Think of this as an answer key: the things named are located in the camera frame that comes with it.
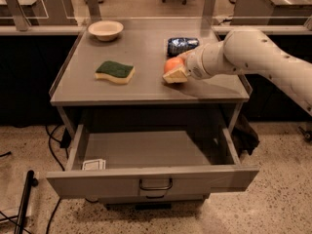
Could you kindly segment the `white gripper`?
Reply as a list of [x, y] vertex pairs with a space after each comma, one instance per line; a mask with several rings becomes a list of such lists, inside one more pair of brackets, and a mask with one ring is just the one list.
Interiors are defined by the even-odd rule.
[[[209, 79], [211, 75], [204, 68], [202, 55], [203, 47], [197, 47], [179, 54], [177, 57], [184, 60], [188, 74], [198, 80]], [[168, 84], [184, 83], [187, 81], [187, 74], [183, 65], [179, 65], [163, 75], [163, 79]]]

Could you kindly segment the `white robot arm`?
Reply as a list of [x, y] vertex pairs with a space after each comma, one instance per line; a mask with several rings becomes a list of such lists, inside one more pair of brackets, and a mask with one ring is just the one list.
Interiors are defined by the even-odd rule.
[[178, 57], [182, 62], [164, 71], [163, 79], [169, 84], [184, 83], [190, 77], [258, 74], [312, 115], [312, 63], [284, 52], [256, 28], [238, 27], [224, 40]]

